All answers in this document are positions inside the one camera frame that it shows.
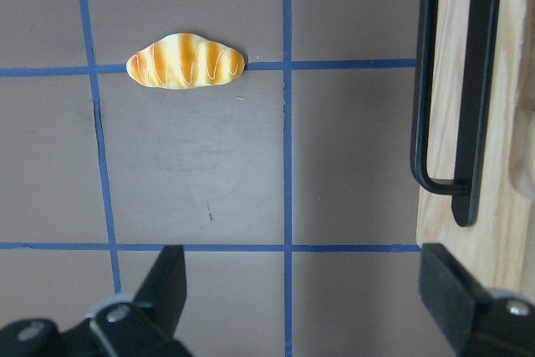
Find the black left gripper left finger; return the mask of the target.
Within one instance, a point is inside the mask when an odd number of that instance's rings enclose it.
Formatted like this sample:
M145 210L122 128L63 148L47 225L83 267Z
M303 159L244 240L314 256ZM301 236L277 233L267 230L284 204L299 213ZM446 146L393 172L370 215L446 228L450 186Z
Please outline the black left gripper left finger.
M61 332L45 318L1 328L2 356L190 356L175 338L186 301L182 245L163 247L129 301L114 300Z

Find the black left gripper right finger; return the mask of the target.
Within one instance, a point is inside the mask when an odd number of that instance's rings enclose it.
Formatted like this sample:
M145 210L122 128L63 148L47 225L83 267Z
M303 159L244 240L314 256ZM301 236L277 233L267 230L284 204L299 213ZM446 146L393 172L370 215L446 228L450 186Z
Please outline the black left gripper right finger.
M534 304L483 287L440 243L421 248L419 293L456 356L534 355Z

